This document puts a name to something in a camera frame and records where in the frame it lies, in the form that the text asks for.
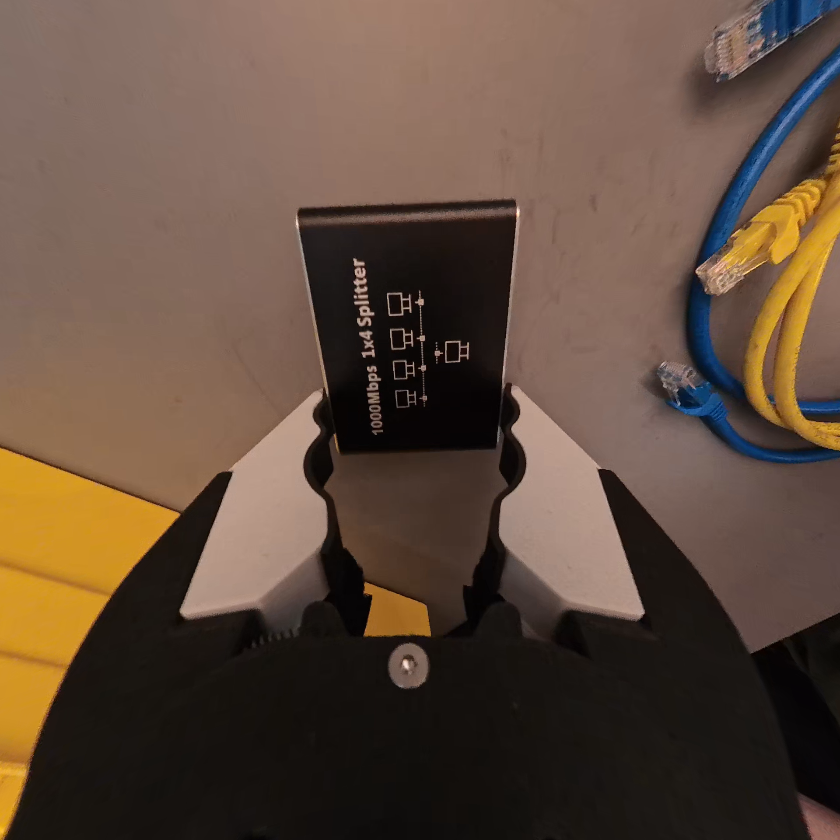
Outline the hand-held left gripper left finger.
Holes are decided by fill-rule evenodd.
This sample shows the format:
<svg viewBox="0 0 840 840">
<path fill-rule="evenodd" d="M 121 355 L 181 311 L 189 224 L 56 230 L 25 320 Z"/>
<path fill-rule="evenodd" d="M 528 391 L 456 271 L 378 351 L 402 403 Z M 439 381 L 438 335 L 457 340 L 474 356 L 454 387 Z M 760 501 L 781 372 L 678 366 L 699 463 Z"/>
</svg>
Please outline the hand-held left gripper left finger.
<svg viewBox="0 0 840 840">
<path fill-rule="evenodd" d="M 315 391 L 229 470 L 185 620 L 255 611 L 269 633 L 290 634 L 327 601 L 350 634 L 364 632 L 364 575 L 326 488 L 332 435 L 328 399 Z"/>
</svg>

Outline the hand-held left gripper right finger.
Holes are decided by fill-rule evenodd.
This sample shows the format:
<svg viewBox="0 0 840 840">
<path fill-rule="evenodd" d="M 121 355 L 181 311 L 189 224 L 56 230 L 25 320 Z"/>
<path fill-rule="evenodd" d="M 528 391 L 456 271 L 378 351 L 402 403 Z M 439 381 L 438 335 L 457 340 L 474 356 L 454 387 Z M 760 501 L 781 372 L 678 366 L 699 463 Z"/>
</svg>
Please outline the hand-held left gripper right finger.
<svg viewBox="0 0 840 840">
<path fill-rule="evenodd" d="M 599 465 L 516 385 L 503 396 L 500 442 L 505 486 L 464 588 L 468 630 L 500 602 L 513 604 L 530 634 L 546 640 L 570 612 L 641 619 Z"/>
</svg>

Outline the black ethernet splitter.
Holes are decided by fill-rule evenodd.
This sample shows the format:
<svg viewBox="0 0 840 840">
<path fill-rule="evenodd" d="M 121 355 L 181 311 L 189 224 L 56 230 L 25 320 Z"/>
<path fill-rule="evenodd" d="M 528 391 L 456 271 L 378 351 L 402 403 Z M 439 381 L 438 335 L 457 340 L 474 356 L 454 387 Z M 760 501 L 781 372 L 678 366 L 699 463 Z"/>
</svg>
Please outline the black ethernet splitter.
<svg viewBox="0 0 840 840">
<path fill-rule="evenodd" d="M 297 231 L 338 452 L 494 448 L 517 203 L 301 208 Z"/>
</svg>

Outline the yellow plastic bin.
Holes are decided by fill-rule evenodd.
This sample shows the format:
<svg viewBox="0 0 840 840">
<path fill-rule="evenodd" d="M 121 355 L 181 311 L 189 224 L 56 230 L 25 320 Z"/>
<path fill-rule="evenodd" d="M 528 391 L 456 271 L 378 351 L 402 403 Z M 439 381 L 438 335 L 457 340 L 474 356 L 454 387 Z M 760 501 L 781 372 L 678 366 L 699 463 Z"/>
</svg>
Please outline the yellow plastic bin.
<svg viewBox="0 0 840 840">
<path fill-rule="evenodd" d="M 47 710 L 105 602 L 177 512 L 1 454 L 2 792 L 14 797 Z"/>
</svg>

